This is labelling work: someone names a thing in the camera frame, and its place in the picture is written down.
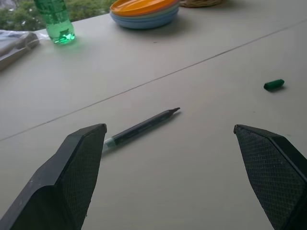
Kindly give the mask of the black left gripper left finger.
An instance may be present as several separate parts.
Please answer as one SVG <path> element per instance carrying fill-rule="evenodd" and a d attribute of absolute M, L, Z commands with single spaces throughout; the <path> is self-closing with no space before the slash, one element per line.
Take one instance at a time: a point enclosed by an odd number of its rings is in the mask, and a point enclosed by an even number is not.
<path fill-rule="evenodd" d="M 80 230 L 96 186 L 106 124 L 69 134 L 0 220 L 2 230 Z"/>

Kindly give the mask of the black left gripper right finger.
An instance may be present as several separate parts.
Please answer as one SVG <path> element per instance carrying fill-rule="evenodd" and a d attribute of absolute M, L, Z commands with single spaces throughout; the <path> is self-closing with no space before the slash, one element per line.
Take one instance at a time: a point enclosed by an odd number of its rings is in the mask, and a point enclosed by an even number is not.
<path fill-rule="evenodd" d="M 285 137 L 235 125 L 250 185 L 275 230 L 307 228 L 307 160 Z"/>

